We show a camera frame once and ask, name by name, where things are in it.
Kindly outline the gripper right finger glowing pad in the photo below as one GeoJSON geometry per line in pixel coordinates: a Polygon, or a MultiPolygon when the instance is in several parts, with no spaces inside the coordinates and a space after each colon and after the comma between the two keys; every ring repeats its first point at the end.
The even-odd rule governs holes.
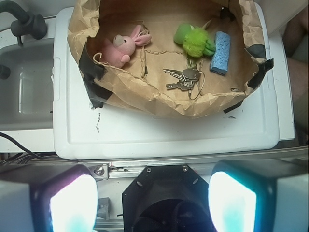
{"type": "Polygon", "coordinates": [[[208,190],[219,232],[307,232],[309,162],[306,159],[223,159],[208,190]]]}

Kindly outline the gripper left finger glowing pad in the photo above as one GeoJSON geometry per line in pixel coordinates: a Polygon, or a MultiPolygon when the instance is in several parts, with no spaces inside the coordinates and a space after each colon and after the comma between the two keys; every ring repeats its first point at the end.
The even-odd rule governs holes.
{"type": "Polygon", "coordinates": [[[2,232],[91,232],[98,187],[81,164],[0,168],[2,232]]]}

